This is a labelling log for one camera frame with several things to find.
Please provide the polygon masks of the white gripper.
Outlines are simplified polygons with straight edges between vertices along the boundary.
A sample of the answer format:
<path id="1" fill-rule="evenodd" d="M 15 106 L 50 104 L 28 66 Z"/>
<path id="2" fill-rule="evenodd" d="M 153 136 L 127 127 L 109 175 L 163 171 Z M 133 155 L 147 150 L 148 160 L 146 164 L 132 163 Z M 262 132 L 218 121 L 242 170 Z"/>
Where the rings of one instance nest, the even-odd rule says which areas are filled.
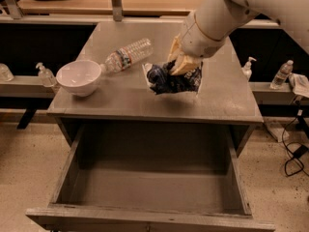
<path id="1" fill-rule="evenodd" d="M 214 40 L 207 36 L 196 22 L 195 12 L 191 12 L 170 47 L 167 61 L 176 62 L 169 73 L 181 75 L 195 70 L 201 65 L 202 58 L 212 57 L 224 44 L 225 39 Z"/>

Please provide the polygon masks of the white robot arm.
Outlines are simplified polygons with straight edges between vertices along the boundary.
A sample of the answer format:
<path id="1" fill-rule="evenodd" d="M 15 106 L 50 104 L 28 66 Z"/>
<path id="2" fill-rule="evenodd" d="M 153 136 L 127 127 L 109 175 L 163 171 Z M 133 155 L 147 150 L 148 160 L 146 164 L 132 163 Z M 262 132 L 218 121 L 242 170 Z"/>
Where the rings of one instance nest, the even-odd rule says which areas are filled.
<path id="1" fill-rule="evenodd" d="M 204 0 L 185 18 L 168 57 L 170 74 L 196 69 L 212 57 L 237 28 L 257 15 L 276 22 L 305 52 L 309 52 L 309 0 Z"/>

